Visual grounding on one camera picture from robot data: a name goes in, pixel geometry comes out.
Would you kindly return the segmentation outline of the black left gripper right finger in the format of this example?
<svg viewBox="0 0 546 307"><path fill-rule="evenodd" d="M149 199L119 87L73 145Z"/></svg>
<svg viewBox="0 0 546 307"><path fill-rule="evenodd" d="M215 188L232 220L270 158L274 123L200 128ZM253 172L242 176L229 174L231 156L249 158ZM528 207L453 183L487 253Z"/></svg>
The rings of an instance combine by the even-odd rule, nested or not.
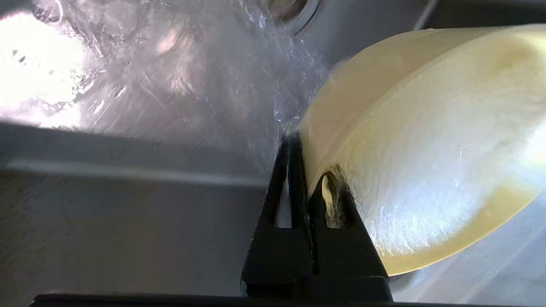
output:
<svg viewBox="0 0 546 307"><path fill-rule="evenodd" d="M316 299L391 299L388 274L363 220L349 183L332 168L309 200Z"/></svg>

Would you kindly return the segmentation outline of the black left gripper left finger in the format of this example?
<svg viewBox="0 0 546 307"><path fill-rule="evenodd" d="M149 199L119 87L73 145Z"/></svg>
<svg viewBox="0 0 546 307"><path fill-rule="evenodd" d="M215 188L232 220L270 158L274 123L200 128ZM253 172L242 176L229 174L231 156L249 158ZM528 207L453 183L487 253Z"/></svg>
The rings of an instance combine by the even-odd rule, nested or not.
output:
<svg viewBox="0 0 546 307"><path fill-rule="evenodd" d="M282 194L288 192L291 227L275 224ZM298 134L283 138L241 272L246 297L295 298L313 271L308 188Z"/></svg>

